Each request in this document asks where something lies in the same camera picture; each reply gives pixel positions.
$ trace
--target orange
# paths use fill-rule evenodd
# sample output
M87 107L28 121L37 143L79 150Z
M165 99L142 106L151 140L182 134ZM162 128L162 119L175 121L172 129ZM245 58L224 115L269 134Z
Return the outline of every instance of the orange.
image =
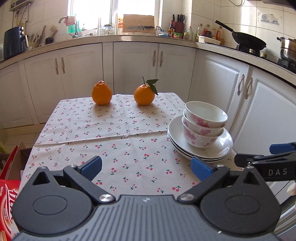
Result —
M139 86L133 96L139 105L150 105L155 98L155 94L148 84Z
M99 81L91 94L93 101L99 105L107 105L112 99L112 90L104 81Z

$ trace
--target table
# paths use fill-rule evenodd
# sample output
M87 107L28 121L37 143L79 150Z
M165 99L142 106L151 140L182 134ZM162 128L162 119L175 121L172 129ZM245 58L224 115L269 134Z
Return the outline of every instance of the table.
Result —
M92 182L117 199L121 194L177 197L200 182L190 160L175 151L167 136L169 122L184 108L174 93L159 93L150 106L119 94L107 106L92 98L61 100L33 146L20 190L39 166L62 170L98 155L102 171ZM222 163L235 169L231 156Z

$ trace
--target cabinet handle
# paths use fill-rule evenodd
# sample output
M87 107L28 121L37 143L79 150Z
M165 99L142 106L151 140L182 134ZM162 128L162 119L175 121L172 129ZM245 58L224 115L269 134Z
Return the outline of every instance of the cabinet handle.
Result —
M57 58L56 58L56 72L59 74L59 70L57 69Z
M160 53L160 65L159 67L161 67L163 65L163 51L161 51Z
M238 91L237 91L237 95L240 94L240 85L242 84L243 80L244 80L244 74L242 75L241 81L239 82L239 88L238 88Z
M63 73L65 73L64 57L62 57L62 69L63 69Z
M155 62L156 62L156 50L154 50L154 55L153 55L153 67L155 66Z
M246 92L246 95L245 95L245 99L248 99L248 91L249 91L249 88L250 88L250 85L252 84L253 82L253 78L250 79L250 82L248 83L248 86L247 86L247 92Z

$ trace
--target stacked plates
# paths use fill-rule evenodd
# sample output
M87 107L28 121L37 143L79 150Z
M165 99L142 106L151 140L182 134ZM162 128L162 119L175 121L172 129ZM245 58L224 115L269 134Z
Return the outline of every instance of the stacked plates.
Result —
M225 128L223 134L206 149L190 145L183 134L182 116L171 120L168 125L168 137L176 151L189 160L196 156L207 162L217 162L225 158L233 146L232 138Z

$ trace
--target green leaf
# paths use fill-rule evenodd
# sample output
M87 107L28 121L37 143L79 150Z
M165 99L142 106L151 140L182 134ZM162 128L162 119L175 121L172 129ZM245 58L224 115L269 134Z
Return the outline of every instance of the green leaf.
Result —
M150 83L148 83L148 85L150 86L150 88L152 89L152 91L154 92L154 94L158 95L155 86L153 84L150 84Z
M153 85L157 82L158 80L147 80L146 83L149 85Z

